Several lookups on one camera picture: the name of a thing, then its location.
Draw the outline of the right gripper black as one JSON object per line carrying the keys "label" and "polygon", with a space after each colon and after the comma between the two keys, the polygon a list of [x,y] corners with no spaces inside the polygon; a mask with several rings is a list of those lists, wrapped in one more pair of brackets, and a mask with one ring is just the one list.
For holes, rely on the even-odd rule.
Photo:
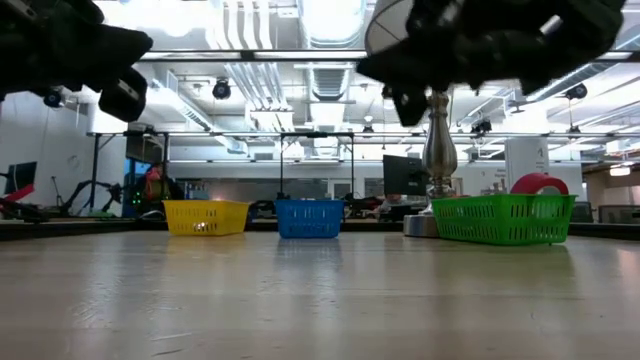
{"label": "right gripper black", "polygon": [[524,79],[525,62],[549,53],[531,0],[414,0],[414,41],[372,53],[357,72],[386,85],[446,90]]}

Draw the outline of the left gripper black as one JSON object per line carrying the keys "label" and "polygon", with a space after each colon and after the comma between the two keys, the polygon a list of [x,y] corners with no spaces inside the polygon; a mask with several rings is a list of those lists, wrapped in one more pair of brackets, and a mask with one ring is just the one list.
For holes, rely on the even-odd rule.
{"label": "left gripper black", "polygon": [[30,0],[36,12],[35,94],[87,86],[102,91],[153,46],[145,32],[104,24],[93,0]]}

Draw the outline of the red tape roll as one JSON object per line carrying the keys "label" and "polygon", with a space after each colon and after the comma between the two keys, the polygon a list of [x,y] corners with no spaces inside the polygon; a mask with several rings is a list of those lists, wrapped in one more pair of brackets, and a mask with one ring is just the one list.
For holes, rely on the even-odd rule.
{"label": "red tape roll", "polygon": [[550,190],[552,194],[568,195],[566,183],[545,173],[530,173],[522,176],[512,186],[511,194],[537,195]]}

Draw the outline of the black overhead crossbar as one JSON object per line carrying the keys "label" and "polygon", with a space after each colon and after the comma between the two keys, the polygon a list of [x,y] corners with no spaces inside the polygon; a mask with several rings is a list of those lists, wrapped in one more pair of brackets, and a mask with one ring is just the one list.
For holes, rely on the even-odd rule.
{"label": "black overhead crossbar", "polygon": [[171,50],[149,51],[140,62],[356,62],[363,50]]}

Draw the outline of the person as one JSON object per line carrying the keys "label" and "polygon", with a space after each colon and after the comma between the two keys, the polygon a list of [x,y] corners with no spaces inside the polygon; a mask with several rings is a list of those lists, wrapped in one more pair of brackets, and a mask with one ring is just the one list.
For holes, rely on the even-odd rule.
{"label": "person", "polygon": [[164,173],[162,163],[153,164],[132,189],[132,205],[139,216],[149,212],[164,213],[164,200],[184,200],[180,186]]}

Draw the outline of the blue plastic slotted basket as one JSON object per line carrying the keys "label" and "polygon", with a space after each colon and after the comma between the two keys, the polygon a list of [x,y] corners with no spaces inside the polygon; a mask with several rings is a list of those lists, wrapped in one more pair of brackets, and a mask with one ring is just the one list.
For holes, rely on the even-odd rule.
{"label": "blue plastic slotted basket", "polygon": [[342,200],[276,200],[278,232],[282,238],[336,238],[344,215]]}

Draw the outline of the green plastic slotted basket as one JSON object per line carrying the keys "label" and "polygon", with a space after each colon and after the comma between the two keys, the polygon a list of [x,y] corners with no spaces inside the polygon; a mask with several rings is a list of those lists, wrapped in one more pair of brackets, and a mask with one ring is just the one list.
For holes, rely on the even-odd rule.
{"label": "green plastic slotted basket", "polygon": [[448,240],[523,246],[563,243],[574,195],[510,195],[435,199],[439,236]]}

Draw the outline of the yellow plastic slotted basket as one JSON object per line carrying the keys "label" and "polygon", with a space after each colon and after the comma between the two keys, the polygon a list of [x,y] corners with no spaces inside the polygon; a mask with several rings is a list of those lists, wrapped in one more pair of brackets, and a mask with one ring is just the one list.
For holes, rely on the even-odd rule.
{"label": "yellow plastic slotted basket", "polygon": [[227,200],[164,200],[168,231],[176,236],[226,236],[245,229],[249,204]]}

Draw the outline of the black metal rig frame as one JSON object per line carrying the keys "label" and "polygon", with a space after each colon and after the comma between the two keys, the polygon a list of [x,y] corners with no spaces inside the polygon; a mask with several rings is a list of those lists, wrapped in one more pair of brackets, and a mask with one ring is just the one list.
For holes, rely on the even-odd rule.
{"label": "black metal rig frame", "polygon": [[[168,166],[171,177],[179,179],[205,179],[205,178],[236,178],[236,179],[347,179],[351,184],[353,178],[352,191],[356,195],[365,195],[365,179],[383,178],[383,155],[389,155],[382,150],[382,145],[386,145],[386,150],[400,150],[401,145],[417,146],[417,150],[423,150],[425,136],[413,136],[410,134],[409,140],[418,140],[419,144],[392,144],[390,138],[386,137],[385,144],[378,143],[358,143],[356,137],[327,137],[327,138],[306,138],[302,136],[306,133],[294,133],[294,136],[286,137],[281,144],[279,133],[266,133],[266,140],[270,140],[269,146],[251,146],[249,144],[242,153],[228,153],[226,145],[222,140],[234,140],[231,136],[213,136],[210,133],[102,133],[105,138],[125,136],[131,139],[142,137],[144,140],[158,138],[156,142],[164,141],[164,135],[168,135]],[[249,140],[262,139],[260,134],[252,134]],[[346,155],[338,157],[294,157],[286,155],[285,152],[291,150],[294,145],[289,145],[289,140],[294,143],[302,140],[339,140],[339,147],[346,152]],[[548,150],[568,150],[564,146],[558,149]],[[584,171],[609,171],[611,167],[638,167],[640,168],[640,157],[635,159],[622,158],[602,158],[583,159],[578,158],[577,153],[573,158],[552,158],[549,152],[548,166],[545,168],[551,176],[561,178],[568,186],[571,193],[579,195],[580,199],[586,199],[586,188],[582,187],[582,173]],[[482,189],[492,186],[494,182],[500,182],[505,178],[506,185],[510,185],[508,178],[507,164],[505,160],[491,160],[488,158],[470,159],[469,154],[458,152],[458,162],[455,171],[450,175],[452,178],[462,179],[461,191],[468,195],[478,195]]]}

